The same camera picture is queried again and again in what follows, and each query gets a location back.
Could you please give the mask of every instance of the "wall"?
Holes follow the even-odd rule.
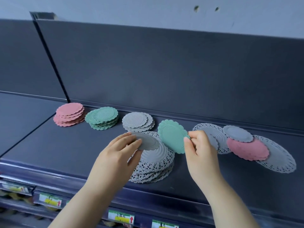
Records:
[[[28,11],[46,11],[76,22],[304,38],[303,4],[304,0],[0,0],[0,18],[30,19]]]

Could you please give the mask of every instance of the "price label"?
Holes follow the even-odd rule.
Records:
[[[47,194],[40,194],[39,200],[55,207],[61,207],[62,199]]]
[[[179,228],[178,225],[152,220],[151,228]]]
[[[134,224],[134,218],[135,218],[134,215],[125,214],[112,210],[109,210],[108,213],[108,219],[122,223]]]
[[[28,193],[28,188],[24,186],[10,185],[10,184],[2,184],[2,187],[6,190],[18,192],[18,193]]]

